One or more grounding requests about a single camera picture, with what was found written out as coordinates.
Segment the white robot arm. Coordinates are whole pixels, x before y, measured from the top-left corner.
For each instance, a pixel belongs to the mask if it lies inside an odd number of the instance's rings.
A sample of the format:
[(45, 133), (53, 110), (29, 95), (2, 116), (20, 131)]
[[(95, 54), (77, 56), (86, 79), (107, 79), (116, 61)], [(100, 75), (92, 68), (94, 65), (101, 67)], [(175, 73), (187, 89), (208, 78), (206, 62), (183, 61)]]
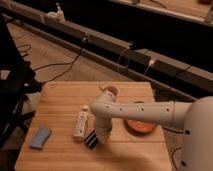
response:
[(213, 171), (213, 96), (193, 103), (117, 103), (110, 92), (90, 105), (97, 136), (112, 130), (113, 118), (139, 120), (183, 131), (180, 171)]

